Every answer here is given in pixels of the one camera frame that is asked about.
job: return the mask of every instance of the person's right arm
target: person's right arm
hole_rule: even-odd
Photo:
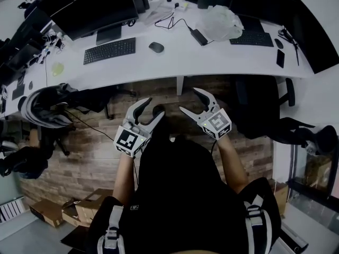
[[[221,154],[226,183],[239,194],[249,183],[244,166],[227,135],[218,140],[218,147]]]

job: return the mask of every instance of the black mouse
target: black mouse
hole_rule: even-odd
[[[276,46],[278,46],[279,49],[284,49],[284,45],[282,45],[281,41],[278,39],[274,39]]]
[[[157,42],[152,42],[148,47],[151,48],[156,53],[161,53],[165,49],[164,46]]]

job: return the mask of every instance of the black phone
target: black phone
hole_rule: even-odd
[[[285,62],[285,54],[281,50],[278,50],[278,54],[276,56],[276,63],[281,67],[284,68]]]

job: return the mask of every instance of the keyboard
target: keyboard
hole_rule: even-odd
[[[84,65],[132,53],[136,53],[136,38],[114,41],[87,49],[84,56]]]
[[[255,45],[274,47],[269,33],[260,33],[254,31],[243,30],[243,34],[238,39],[229,40],[231,44],[237,45]]]

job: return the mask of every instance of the wooden floor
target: wooden floor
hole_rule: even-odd
[[[153,107],[163,104],[166,108],[166,116],[169,117],[173,136],[179,133],[186,134],[189,139],[210,150],[213,139],[204,134],[178,108],[179,106],[187,107],[196,113],[202,111],[203,105],[190,90],[191,87],[199,87],[211,93],[227,96],[229,91],[228,76],[211,75],[186,78],[182,96],[176,95],[175,78],[140,81],[124,85],[124,88],[136,91],[138,96],[131,98],[128,95],[118,95],[112,99],[109,112],[114,114],[113,120],[107,120],[104,112],[90,112],[83,115],[76,110],[71,111],[88,125],[114,138],[128,107],[139,99],[152,97],[153,100],[143,112],[141,121],[147,122],[151,118]],[[219,104],[227,110],[224,103],[219,102]],[[113,189],[120,156],[113,147],[113,142],[77,119],[74,119],[74,125],[77,130],[70,132],[63,140],[64,145],[71,152],[70,156],[64,156],[57,147],[49,160],[48,169],[39,179],[20,179],[28,204],[42,198],[63,204],[71,197],[82,199],[97,188]],[[249,140],[237,132],[235,125],[233,125],[229,136],[240,155],[250,180],[259,177],[272,177],[273,144],[269,138]],[[217,146],[214,148],[213,158],[222,179],[225,180]],[[136,159],[135,163],[138,171],[139,159]]]

